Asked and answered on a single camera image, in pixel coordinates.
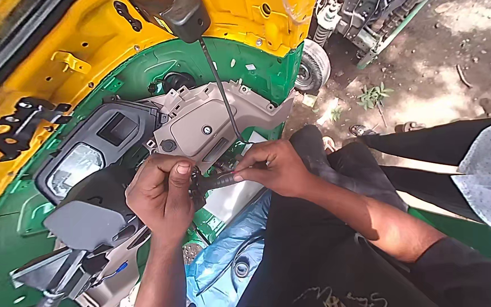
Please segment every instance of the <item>hand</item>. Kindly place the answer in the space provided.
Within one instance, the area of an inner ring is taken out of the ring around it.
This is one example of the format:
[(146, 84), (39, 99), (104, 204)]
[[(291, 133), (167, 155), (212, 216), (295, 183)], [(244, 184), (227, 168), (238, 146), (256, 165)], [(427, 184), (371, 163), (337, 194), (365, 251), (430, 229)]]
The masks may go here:
[[(258, 162), (268, 161), (266, 168), (258, 168)], [(297, 152), (287, 140), (254, 144), (238, 163), (234, 180), (258, 182), (272, 191), (289, 197), (301, 197), (315, 180)]]
[(126, 204), (151, 229), (155, 244), (182, 243), (195, 211), (189, 197), (193, 165), (186, 157), (153, 154), (126, 189)]

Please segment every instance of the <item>blue plastic sheet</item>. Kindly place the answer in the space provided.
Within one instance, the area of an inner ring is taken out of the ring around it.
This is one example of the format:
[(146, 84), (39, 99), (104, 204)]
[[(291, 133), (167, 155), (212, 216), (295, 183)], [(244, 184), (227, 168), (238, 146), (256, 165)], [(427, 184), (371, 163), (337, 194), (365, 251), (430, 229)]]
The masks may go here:
[[(244, 212), (238, 215), (210, 246), (202, 250), (188, 267), (187, 297), (197, 307), (237, 305), (263, 259), (264, 239), (248, 245), (238, 258), (239, 261), (249, 262), (249, 274), (246, 277), (239, 278), (234, 275), (230, 263), (244, 242), (266, 228), (271, 195), (270, 191), (266, 191), (255, 203), (247, 206)], [(224, 273), (213, 283), (222, 271)]]

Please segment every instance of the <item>dirt ground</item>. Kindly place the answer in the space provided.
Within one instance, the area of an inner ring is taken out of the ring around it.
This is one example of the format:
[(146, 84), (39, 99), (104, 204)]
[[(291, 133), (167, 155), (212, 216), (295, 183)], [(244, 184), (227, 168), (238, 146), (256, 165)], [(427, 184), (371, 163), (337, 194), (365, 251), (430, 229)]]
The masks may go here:
[[(352, 137), (348, 128), (357, 123), (376, 126), (377, 132), (385, 134), (408, 121), (431, 127), (486, 117), (479, 102), (481, 98), (491, 99), (491, 0), (431, 1), (363, 70), (355, 66), (357, 48), (340, 34), (333, 34), (324, 49), (331, 60), (330, 79), (312, 108), (302, 103), (302, 95), (297, 95), (285, 125), (285, 138), (306, 124), (316, 124), (327, 109), (334, 108), (337, 98), (343, 109), (340, 119), (318, 125), (337, 147)], [(460, 80), (456, 65), (461, 66), (472, 88)], [(357, 104), (364, 85), (371, 87), (381, 81), (394, 89), (384, 99), (387, 127), (377, 109), (365, 111)], [(455, 172), (455, 167), (379, 152), (375, 157), (385, 165)]]

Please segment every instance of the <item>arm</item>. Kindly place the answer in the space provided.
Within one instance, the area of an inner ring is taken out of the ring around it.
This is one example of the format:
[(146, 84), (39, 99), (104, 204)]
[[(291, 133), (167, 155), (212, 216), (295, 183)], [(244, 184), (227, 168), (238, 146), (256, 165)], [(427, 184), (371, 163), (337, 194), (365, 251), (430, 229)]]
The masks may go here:
[(376, 199), (335, 186), (319, 177), (299, 197), (336, 215), (374, 245), (398, 260), (414, 262), (444, 234), (423, 221)]
[(152, 155), (126, 189), (127, 205), (152, 231), (136, 307), (185, 306), (181, 245), (194, 215), (188, 192), (193, 163), (179, 156)]
[[(268, 161), (266, 169), (254, 168)], [(253, 180), (283, 196), (322, 206), (374, 245), (406, 262), (416, 261), (444, 234), (388, 204), (312, 175), (288, 141), (255, 144), (236, 168), (235, 180)]]

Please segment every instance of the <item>small plant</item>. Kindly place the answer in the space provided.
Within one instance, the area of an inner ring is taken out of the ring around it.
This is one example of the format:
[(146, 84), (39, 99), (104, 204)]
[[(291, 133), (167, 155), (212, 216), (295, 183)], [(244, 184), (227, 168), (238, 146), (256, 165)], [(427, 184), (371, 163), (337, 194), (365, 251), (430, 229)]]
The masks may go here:
[(363, 94), (358, 97), (361, 101), (358, 101), (357, 104), (362, 105), (365, 110), (372, 109), (376, 107), (384, 97), (389, 97), (390, 95), (388, 93), (390, 92), (393, 92), (393, 90), (391, 88), (385, 88), (383, 82), (380, 82), (380, 86), (373, 86), (369, 89), (364, 85)]
[(335, 107), (331, 110), (331, 120), (338, 121), (340, 120), (340, 115), (342, 115), (343, 109), (340, 107)]

